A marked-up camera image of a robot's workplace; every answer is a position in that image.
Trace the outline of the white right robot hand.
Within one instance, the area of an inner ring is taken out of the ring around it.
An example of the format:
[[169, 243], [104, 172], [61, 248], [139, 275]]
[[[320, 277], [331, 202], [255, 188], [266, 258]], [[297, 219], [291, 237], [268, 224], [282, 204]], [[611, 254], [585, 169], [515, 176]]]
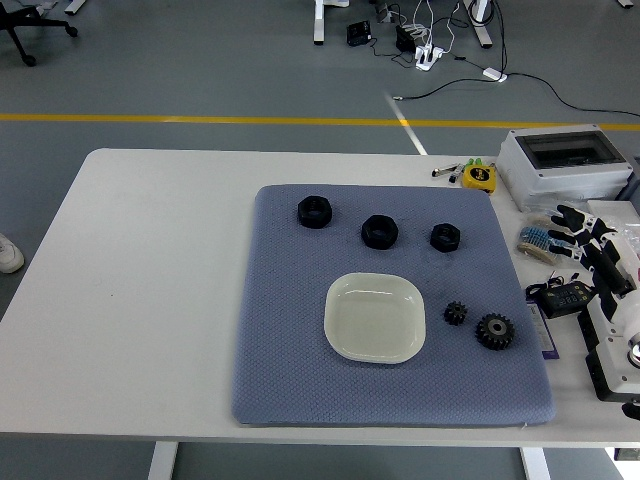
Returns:
[[591, 321], [615, 329], [628, 353], [639, 355], [639, 256], [629, 241], [599, 217], [560, 204], [551, 221], [560, 231], [549, 235], [568, 248], [555, 253], [579, 262], [592, 275], [595, 290], [587, 311]]

